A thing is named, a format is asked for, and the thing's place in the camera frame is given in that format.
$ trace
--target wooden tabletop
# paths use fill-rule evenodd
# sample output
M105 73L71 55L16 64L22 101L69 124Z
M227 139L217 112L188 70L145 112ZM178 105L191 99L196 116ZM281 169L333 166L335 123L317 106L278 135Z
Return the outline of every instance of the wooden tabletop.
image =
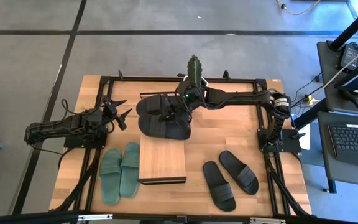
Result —
M94 107L99 81L100 76L84 76L76 102L76 112ZM268 88L283 91L280 80L267 80L267 84ZM129 108L134 110L126 118L127 129L125 131L116 128L112 134L108 135L101 157L107 149L116 147L123 151L128 142L140 142L141 132L137 125L139 116L135 112L136 104L140 100L139 93L173 91L177 85L176 82L114 82L112 99L127 100L126 103L118 107L119 113L123 113ZM243 83L210 83L210 87L220 88L224 91L253 90L251 84ZM266 114L265 111L263 112L264 122L267 125ZM285 127L290 128L289 121L286 121ZM227 106L214 111L198 108L193 112L191 137L185 141L186 183L140 184L134 198L121 197L117 205L105 205L101 200L101 184L98 176L91 210L92 212L133 214L271 216L269 188L264 158L258 147L257 129L258 119L254 106ZM259 191L255 195L243 192L219 163L218 156L224 150L231 151L254 171L259 180ZM77 184L84 151L84 149L74 149L62 159L50 208L59 206ZM290 153L281 153L280 155L287 188L302 208L311 213L298 159ZM215 161L226 181L230 183L237 203L237 208L233 212L221 211L214 205L202 171L203 164L207 161ZM83 191L80 208L85 206L87 188L88 184ZM278 210L283 213L280 191L277 186L275 186L275 192Z

